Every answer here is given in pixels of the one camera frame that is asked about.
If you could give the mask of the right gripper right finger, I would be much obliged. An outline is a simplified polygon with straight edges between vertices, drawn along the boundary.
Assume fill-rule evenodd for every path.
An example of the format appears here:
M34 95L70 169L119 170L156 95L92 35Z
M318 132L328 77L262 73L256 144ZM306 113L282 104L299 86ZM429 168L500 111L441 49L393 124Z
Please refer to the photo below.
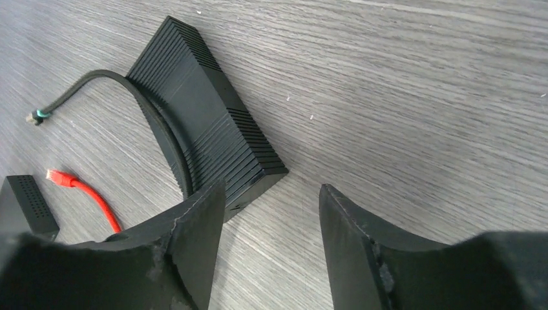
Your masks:
M319 218L335 309L546 309L547 233L449 245L365 210L330 184Z

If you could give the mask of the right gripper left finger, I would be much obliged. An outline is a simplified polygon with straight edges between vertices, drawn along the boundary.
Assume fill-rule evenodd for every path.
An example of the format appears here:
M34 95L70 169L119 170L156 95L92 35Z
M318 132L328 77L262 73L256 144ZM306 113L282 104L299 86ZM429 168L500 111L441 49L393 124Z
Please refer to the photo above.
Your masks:
M207 309L224 213L222 180L102 242L1 235L2 309Z

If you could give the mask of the black switch with blue ports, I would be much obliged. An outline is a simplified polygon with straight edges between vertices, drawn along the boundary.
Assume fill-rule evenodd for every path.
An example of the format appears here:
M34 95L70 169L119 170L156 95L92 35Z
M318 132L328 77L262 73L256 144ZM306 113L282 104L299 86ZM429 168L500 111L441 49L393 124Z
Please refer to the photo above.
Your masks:
M148 119L180 189L197 191L212 181L225 181L227 220L287 175L195 27L166 17L127 79L177 138L187 172L179 171L163 132Z

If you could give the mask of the plain black network switch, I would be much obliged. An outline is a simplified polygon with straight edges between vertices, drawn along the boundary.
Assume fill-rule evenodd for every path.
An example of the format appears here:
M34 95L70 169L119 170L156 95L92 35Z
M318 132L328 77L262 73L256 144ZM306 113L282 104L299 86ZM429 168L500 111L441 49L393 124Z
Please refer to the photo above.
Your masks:
M1 187L1 233L32 233L54 241L59 226L32 175L6 176Z

